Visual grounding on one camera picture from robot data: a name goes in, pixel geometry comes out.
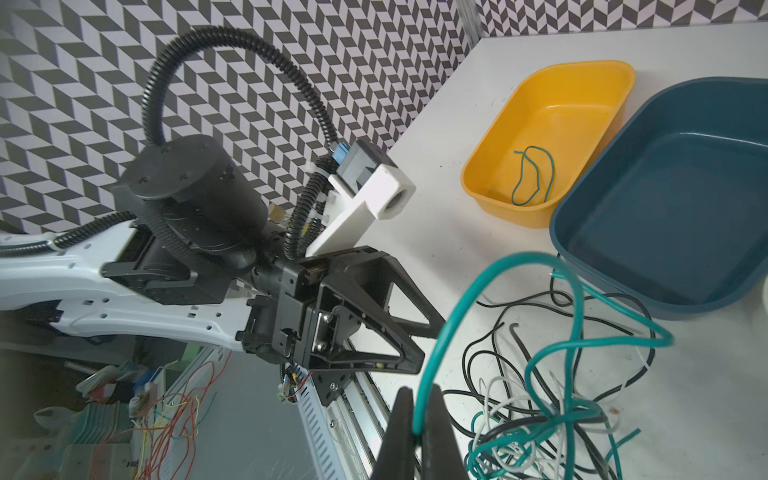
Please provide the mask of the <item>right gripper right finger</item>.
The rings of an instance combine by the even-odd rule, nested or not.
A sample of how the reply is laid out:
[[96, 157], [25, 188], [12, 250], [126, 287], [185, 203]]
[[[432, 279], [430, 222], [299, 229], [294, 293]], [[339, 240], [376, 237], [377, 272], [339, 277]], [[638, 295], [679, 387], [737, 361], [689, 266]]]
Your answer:
[[421, 443], [423, 479], [468, 479], [443, 392], [436, 384], [428, 397]]

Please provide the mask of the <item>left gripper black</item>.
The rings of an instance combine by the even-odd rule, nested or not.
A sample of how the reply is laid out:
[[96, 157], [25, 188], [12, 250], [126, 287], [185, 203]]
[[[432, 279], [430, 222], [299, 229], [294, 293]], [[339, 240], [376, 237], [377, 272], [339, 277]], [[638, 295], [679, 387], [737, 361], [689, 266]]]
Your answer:
[[[309, 371], [324, 407], [343, 393], [352, 371], [418, 373], [425, 354], [410, 336], [435, 339], [445, 324], [403, 265], [370, 246], [327, 258], [260, 259], [248, 281], [257, 296], [247, 302], [251, 312], [236, 340], [245, 352], [271, 364], [292, 363]], [[322, 281], [343, 303], [321, 289]], [[424, 319], [392, 314], [395, 291]], [[393, 353], [347, 347], [361, 328]]]

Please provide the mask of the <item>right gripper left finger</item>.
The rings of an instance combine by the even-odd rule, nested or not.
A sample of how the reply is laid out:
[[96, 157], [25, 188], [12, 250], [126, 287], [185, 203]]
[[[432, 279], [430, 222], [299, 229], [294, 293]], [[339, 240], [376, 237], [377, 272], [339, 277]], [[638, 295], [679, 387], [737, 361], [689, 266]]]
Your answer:
[[398, 390], [371, 480], [413, 480], [415, 473], [415, 438], [413, 391]]

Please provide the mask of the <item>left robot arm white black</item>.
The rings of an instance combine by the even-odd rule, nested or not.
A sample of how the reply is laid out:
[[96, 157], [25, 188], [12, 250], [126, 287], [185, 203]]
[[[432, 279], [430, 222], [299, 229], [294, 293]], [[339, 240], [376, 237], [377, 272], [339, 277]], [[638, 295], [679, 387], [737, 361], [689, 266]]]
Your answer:
[[[192, 56], [239, 48], [307, 101], [327, 153], [286, 223], [209, 135], [168, 140], [165, 98]], [[118, 211], [60, 234], [1, 238], [1, 308], [74, 337], [115, 334], [220, 346], [344, 388], [356, 372], [416, 374], [418, 338], [444, 319], [393, 256], [361, 244], [415, 187], [375, 144], [345, 142], [314, 85], [254, 32], [206, 26], [176, 37], [142, 96], [147, 145], [112, 186]]]

